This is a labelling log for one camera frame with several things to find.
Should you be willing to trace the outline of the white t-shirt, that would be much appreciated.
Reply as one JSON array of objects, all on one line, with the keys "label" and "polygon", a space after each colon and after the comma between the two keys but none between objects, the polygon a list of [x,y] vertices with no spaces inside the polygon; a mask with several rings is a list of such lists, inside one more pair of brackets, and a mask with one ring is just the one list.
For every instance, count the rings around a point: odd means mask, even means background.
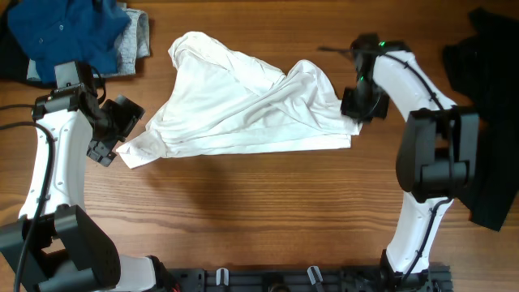
[{"label": "white t-shirt", "polygon": [[159,158],[349,148],[361,131],[313,62],[284,73],[203,32],[168,53],[177,70],[169,100],[117,149],[131,169]]}]

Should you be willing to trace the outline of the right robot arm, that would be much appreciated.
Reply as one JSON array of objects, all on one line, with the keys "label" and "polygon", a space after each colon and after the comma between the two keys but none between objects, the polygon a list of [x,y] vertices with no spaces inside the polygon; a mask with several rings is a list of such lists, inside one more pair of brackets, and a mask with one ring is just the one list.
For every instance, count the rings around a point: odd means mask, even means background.
[{"label": "right robot arm", "polygon": [[368,123],[385,118],[394,103],[405,120],[396,162],[404,197],[378,283],[385,290],[421,290],[431,284],[429,253],[442,218],[474,178],[479,117],[439,91],[403,41],[362,34],[346,51],[357,83],[344,92],[342,114]]}]

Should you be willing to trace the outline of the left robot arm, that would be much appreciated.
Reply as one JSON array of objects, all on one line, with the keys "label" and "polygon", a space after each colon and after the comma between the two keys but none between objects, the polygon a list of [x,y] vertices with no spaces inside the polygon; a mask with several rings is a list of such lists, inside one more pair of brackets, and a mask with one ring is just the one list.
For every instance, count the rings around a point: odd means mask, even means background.
[{"label": "left robot arm", "polygon": [[37,150],[17,222],[1,228],[1,253],[19,291],[170,291],[174,280],[154,256],[118,253],[85,212],[86,160],[108,166],[144,109],[124,96],[98,95],[84,62],[55,67],[57,87],[32,105]]}]

